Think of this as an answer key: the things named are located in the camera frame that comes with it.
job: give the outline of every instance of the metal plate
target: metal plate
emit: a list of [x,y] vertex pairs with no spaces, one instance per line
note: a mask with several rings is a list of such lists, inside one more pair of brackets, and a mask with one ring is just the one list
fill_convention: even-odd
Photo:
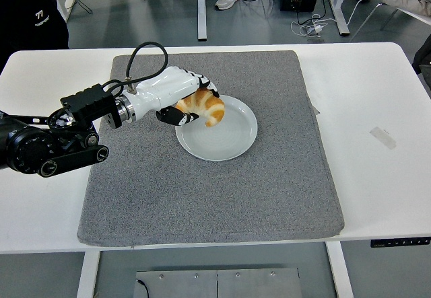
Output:
[[[296,268],[137,272],[151,298],[301,298]],[[147,298],[136,283],[133,298]]]
[[218,271],[218,298],[301,298],[298,269]]
[[[217,298],[217,271],[149,271],[137,272],[151,298]],[[147,298],[143,285],[135,283],[133,298]]]

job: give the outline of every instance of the black jacket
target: black jacket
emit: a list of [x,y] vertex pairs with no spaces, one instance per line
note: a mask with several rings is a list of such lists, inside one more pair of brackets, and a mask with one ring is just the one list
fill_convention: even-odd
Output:
[[0,0],[0,19],[0,72],[15,51],[68,48],[57,0]]

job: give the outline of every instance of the white sneaker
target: white sneaker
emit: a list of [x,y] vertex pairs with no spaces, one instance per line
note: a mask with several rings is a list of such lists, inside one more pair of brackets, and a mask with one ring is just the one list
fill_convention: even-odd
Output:
[[219,10],[226,10],[233,6],[238,0],[218,0],[215,4],[215,8]]

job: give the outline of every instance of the gray mat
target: gray mat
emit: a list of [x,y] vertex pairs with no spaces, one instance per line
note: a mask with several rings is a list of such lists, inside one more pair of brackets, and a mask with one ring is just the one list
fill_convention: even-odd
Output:
[[[114,59],[125,78],[129,56]],[[132,77],[161,55],[137,56]],[[111,130],[109,158],[92,167],[78,238],[95,246],[274,241],[337,235],[343,215],[298,57],[293,51],[172,54],[169,65],[207,76],[250,106],[255,143],[235,159],[208,162],[179,144],[155,112]]]

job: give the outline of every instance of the gray floor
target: gray floor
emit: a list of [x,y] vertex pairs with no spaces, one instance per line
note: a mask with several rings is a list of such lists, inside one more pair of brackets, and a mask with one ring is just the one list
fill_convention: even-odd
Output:
[[[88,14],[78,5],[73,8],[68,21],[70,48],[135,47],[150,40],[164,46],[209,46],[346,43],[350,39],[341,37],[332,21],[323,28],[320,38],[296,36],[290,28],[292,21],[296,21],[296,14],[280,11],[278,0],[274,3],[271,0],[239,1],[226,11],[213,8],[217,0],[207,0],[205,42],[197,39],[197,0],[81,1],[93,13]],[[357,8],[350,24],[352,32],[378,2],[371,0]],[[327,0],[325,3],[326,17],[333,17]],[[355,4],[354,0],[344,1],[346,19]],[[412,60],[431,33],[431,27],[399,12],[383,31],[379,31],[392,10],[381,7],[355,42],[395,42]],[[321,0],[315,13],[324,13]],[[300,21],[310,16],[311,13],[300,14]],[[293,266],[300,270],[304,297],[334,297],[323,248],[322,244],[304,244],[106,252],[100,261],[96,290],[100,293],[98,298],[132,297],[134,274],[144,270]],[[430,246],[371,249],[369,241],[357,241],[343,243],[343,250],[355,297],[430,296]],[[81,264],[80,253],[2,255],[0,297],[74,297]]]
[[[89,14],[78,4],[72,9],[69,27],[70,48],[136,47],[142,42],[156,41],[164,46],[222,46],[256,44],[346,43],[335,22],[329,20],[320,38],[297,36],[291,23],[296,13],[280,11],[280,0],[239,1],[233,8],[216,11],[217,0],[206,0],[207,40],[197,38],[197,0],[80,0],[92,10]],[[353,33],[380,0],[360,4],[349,29]],[[356,0],[344,0],[343,14],[348,20]],[[318,0],[314,13],[333,18],[328,0]],[[431,33],[431,27],[398,12],[384,30],[381,25],[394,9],[381,7],[356,36],[354,42],[394,42],[407,58],[413,56]],[[300,22],[312,13],[300,13]]]

